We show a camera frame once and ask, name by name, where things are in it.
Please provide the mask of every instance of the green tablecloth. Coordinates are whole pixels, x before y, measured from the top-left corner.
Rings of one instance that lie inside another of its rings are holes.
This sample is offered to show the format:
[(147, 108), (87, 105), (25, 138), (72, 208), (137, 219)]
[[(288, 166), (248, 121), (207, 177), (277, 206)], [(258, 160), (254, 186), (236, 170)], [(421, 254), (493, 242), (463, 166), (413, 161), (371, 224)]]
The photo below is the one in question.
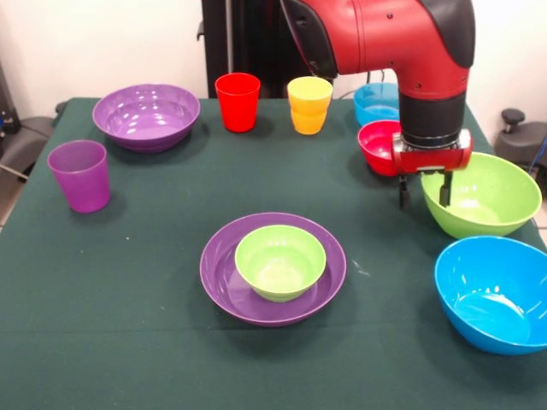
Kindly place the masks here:
[[(261, 101), (247, 135), (226, 132), (216, 101), (203, 101), (171, 151), (106, 142), (112, 201), (79, 215), (45, 157), (70, 139), (105, 142), (95, 101), (69, 102), (0, 234), (0, 408), (547, 408), (547, 354), (482, 354), (450, 327), (432, 270), (452, 239), (417, 178), (402, 212), (397, 182), (369, 172), (350, 101), (333, 103), (315, 137), (295, 134), (286, 101)], [(466, 126), (490, 150), (469, 113)], [(210, 237), (264, 211), (311, 218), (346, 252), (338, 296), (292, 327), (246, 325), (199, 281)], [(512, 237), (543, 248), (531, 224)]]

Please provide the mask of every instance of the purple bowl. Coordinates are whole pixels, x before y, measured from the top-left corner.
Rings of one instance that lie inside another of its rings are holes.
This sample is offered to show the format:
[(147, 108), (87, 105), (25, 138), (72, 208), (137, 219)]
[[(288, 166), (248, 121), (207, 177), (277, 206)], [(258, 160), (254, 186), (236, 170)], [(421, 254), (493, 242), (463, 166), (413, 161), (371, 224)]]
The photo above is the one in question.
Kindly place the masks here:
[(188, 90), (164, 84), (132, 85), (102, 98), (93, 121), (114, 143), (142, 153), (171, 149), (199, 116), (199, 100)]

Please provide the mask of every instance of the plastic bowl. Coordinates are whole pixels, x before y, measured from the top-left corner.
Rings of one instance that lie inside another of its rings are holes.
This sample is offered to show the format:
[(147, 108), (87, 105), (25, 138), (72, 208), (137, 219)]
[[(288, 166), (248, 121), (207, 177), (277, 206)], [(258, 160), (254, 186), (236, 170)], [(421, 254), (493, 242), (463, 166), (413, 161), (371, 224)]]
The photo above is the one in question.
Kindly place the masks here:
[(188, 90), (164, 84), (133, 85), (102, 98), (93, 121), (114, 143), (141, 153), (171, 149), (190, 132), (200, 112)]
[(235, 251), (245, 282), (271, 302), (288, 302), (315, 284), (326, 267), (321, 242), (304, 229), (269, 225), (247, 234)]
[(393, 160), (393, 134), (401, 131), (399, 121), (382, 120), (365, 125), (357, 134), (357, 142), (367, 164), (386, 177), (397, 175)]
[(353, 95), (360, 126), (379, 120), (399, 120), (399, 89), (393, 83), (370, 83)]
[(506, 237), (468, 237), (437, 259), (435, 284), (451, 324), (493, 354), (547, 348), (547, 254)]
[(541, 207), (541, 191), (521, 168), (494, 155), (473, 152), (468, 166), (455, 171), (449, 207), (439, 204), (441, 174), (423, 175), (426, 204), (439, 226), (455, 238), (505, 236)]

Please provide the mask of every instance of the blue bowl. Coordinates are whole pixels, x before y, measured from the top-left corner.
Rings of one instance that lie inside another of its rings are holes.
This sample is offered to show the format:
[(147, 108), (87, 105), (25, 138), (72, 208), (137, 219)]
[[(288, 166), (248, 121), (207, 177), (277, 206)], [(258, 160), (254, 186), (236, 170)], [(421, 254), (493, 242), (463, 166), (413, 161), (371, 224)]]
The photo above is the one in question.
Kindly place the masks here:
[(373, 121), (399, 121), (399, 89), (393, 83), (370, 83), (353, 96), (357, 122), (365, 126)]
[(547, 348), (547, 254), (507, 237), (467, 237), (437, 259), (435, 283), (452, 325), (475, 348)]

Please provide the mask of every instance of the plate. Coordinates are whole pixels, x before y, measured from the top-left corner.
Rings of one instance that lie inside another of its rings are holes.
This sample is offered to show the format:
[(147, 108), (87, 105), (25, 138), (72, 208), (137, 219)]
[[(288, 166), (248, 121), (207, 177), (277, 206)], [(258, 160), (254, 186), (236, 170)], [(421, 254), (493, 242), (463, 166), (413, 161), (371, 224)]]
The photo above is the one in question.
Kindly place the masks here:
[[(234, 254), (239, 241), (249, 232), (268, 225), (291, 225), (316, 236), (326, 251), (326, 268), (321, 279), (297, 299), (276, 303), (262, 299), (241, 278)], [(346, 275), (344, 250), (324, 227), (294, 214), (262, 213), (244, 216), (222, 227), (202, 252), (202, 285), (216, 305), (232, 316), (263, 327), (293, 325), (317, 313), (336, 296)]]

